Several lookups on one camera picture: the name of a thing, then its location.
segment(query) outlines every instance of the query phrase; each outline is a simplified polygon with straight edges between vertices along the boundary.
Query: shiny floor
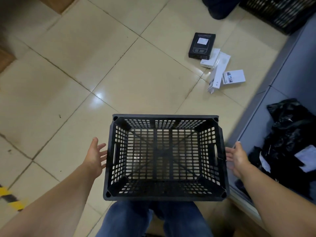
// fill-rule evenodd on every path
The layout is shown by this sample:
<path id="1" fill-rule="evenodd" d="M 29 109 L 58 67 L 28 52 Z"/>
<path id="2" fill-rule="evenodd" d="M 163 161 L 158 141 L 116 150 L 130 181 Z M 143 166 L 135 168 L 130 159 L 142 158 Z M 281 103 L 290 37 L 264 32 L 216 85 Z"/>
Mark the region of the shiny floor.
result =
<path id="1" fill-rule="evenodd" d="M 17 57 L 0 74 L 0 184 L 26 205 L 82 163 L 94 136 L 108 142 L 114 113 L 219 115 L 227 139 L 287 39 L 239 7 L 214 20 L 201 0 L 76 0 L 62 15 L 26 0 L 0 29 Z M 215 33 L 246 82 L 209 94 L 210 69 L 188 58 L 195 32 Z M 76 237 L 100 228 L 103 182 Z M 198 206 L 208 216 L 216 204 Z M 0 199 L 0 227 L 16 214 Z"/>

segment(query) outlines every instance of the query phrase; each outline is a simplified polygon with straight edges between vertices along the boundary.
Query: hazard stripe tape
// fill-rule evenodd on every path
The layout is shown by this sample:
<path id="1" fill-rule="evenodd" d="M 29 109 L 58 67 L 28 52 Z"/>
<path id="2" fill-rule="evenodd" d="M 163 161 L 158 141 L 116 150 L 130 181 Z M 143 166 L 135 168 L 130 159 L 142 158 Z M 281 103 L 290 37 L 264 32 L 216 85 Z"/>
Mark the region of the hazard stripe tape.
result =
<path id="1" fill-rule="evenodd" d="M 19 201 L 11 192 L 6 188 L 0 185 L 0 197 L 2 197 L 8 204 L 17 211 L 22 211 L 25 206 Z"/>

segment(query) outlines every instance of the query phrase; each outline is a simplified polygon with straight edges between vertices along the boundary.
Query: jeans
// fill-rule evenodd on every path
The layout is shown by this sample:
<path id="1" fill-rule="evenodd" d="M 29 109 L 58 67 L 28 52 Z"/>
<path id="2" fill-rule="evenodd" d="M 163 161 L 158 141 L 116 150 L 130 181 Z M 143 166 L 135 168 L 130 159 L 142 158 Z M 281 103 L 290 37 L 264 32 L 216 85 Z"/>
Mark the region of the jeans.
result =
<path id="1" fill-rule="evenodd" d="M 166 237 L 213 237 L 194 202 L 117 201 L 105 215 L 96 237 L 141 237 L 153 212 L 165 221 Z"/>

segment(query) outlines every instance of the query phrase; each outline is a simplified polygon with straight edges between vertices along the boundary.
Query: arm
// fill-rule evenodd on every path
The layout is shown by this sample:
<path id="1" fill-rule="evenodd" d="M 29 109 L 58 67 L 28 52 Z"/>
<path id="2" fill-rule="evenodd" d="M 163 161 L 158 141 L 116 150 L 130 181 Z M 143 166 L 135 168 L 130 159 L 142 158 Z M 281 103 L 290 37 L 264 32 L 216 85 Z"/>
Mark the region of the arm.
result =
<path id="1" fill-rule="evenodd" d="M 316 236 L 316 205 L 277 183 L 249 161 L 240 142 L 226 147 L 227 161 L 250 195 L 272 236 Z"/>
<path id="2" fill-rule="evenodd" d="M 26 207 L 1 230 L 2 237 L 73 236 L 107 151 L 95 137 L 83 163 L 66 179 Z"/>

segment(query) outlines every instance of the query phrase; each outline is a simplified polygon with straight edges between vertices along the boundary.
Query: black plastic crate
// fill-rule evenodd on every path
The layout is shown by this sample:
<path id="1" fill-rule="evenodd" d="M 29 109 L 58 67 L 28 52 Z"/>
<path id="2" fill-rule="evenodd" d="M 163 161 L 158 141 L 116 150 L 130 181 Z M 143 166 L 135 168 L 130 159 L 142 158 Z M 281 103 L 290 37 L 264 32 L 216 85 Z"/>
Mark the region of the black plastic crate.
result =
<path id="1" fill-rule="evenodd" d="M 316 0 L 242 0 L 239 6 L 289 35 L 315 13 Z"/>
<path id="2" fill-rule="evenodd" d="M 105 200 L 222 201 L 228 195 L 218 116 L 113 115 Z"/>

